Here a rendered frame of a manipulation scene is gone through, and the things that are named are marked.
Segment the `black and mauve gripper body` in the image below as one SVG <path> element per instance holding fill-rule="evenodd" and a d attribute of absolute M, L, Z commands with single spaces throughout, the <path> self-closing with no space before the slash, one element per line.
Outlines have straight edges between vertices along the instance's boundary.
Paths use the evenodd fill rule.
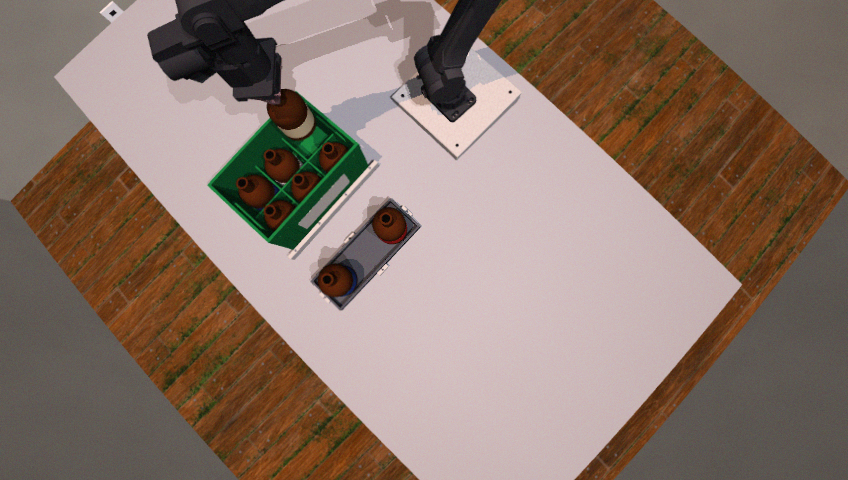
<path fill-rule="evenodd" d="M 278 44 L 274 38 L 258 38 L 256 51 L 249 61 L 241 64 L 229 64 L 224 61 L 230 66 L 238 67 L 252 83 L 252 86 L 233 88 L 233 97 L 238 102 L 256 98 L 273 100 L 274 94 L 279 93 L 281 56 L 276 53 L 276 45 Z"/>

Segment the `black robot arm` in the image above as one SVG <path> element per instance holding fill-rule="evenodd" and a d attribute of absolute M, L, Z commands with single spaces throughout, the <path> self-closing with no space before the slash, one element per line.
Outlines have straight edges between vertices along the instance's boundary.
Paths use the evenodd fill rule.
<path fill-rule="evenodd" d="M 176 19 L 147 34 L 153 60 L 173 81 L 203 83 L 218 73 L 231 88 L 252 86 L 238 67 L 225 62 L 241 64 L 254 56 L 256 39 L 244 21 L 282 1 L 175 0 Z M 441 34 L 414 56 L 424 98 L 451 123 L 476 103 L 461 69 L 500 2 L 458 0 Z"/>

